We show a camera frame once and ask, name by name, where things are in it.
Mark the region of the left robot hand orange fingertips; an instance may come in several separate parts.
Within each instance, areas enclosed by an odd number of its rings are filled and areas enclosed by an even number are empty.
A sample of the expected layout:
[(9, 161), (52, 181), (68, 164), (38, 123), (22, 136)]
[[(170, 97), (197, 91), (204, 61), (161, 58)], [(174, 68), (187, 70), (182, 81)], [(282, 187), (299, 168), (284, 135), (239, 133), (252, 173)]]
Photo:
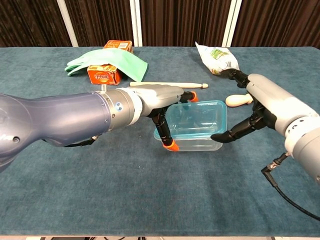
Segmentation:
[(194, 91), (185, 91), (179, 86), (162, 84), (143, 84), (130, 87), (142, 101), (141, 115), (151, 118), (162, 141), (162, 146), (169, 151), (180, 150), (172, 138), (166, 120), (166, 112), (171, 105), (187, 102), (198, 102)]

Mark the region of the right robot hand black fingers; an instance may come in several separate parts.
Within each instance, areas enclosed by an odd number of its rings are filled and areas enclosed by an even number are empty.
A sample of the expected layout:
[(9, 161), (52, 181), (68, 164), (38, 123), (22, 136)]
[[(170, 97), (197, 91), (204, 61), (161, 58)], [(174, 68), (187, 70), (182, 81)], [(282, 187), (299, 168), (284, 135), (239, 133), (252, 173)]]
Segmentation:
[(274, 129), (282, 136), (293, 131), (308, 133), (320, 127), (320, 115), (267, 77), (230, 68), (220, 75), (235, 80), (239, 88), (246, 89), (253, 99), (252, 115), (224, 133), (210, 138), (219, 143), (230, 143), (264, 127)]

